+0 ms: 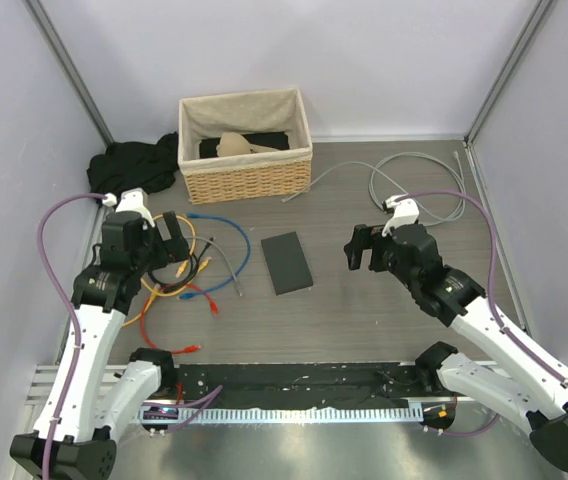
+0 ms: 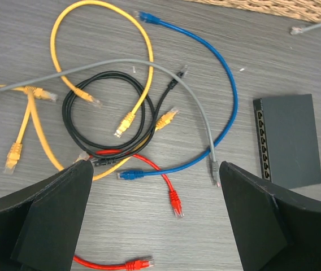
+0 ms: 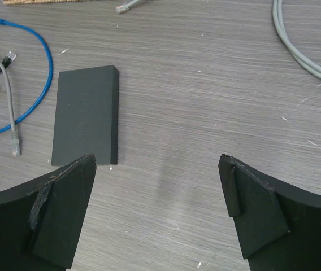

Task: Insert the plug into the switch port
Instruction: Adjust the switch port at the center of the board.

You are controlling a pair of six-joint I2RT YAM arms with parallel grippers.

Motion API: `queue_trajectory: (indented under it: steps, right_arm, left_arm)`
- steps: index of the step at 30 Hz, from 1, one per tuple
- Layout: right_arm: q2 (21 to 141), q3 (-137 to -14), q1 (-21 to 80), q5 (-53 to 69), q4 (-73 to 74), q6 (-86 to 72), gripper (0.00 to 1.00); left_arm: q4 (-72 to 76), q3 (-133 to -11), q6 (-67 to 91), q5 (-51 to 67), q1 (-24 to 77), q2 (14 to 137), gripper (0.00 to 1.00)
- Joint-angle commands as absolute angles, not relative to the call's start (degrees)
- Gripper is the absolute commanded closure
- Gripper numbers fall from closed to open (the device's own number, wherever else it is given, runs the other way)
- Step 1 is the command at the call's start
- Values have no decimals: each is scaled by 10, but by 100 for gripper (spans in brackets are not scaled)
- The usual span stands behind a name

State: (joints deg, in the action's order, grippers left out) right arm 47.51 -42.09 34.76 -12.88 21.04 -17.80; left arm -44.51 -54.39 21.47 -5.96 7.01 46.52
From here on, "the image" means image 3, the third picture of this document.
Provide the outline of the black network switch box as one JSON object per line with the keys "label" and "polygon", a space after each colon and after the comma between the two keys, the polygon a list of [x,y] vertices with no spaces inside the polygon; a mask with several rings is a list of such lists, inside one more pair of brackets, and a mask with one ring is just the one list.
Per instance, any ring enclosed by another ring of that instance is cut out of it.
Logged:
{"label": "black network switch box", "polygon": [[53,166],[87,154],[97,165],[118,163],[119,77],[113,65],[59,73]]}

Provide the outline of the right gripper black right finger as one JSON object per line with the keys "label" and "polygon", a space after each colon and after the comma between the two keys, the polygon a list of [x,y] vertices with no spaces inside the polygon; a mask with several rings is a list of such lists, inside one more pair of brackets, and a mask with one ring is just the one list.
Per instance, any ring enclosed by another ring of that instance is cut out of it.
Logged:
{"label": "right gripper black right finger", "polygon": [[219,160],[228,214],[251,270],[321,270],[321,195],[228,155]]}

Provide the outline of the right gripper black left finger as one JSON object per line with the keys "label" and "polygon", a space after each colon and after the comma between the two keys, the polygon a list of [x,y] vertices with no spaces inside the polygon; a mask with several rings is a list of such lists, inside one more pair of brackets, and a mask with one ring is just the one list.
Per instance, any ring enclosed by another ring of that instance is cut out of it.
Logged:
{"label": "right gripper black left finger", "polygon": [[71,269],[96,169],[84,155],[0,191],[0,270]]}

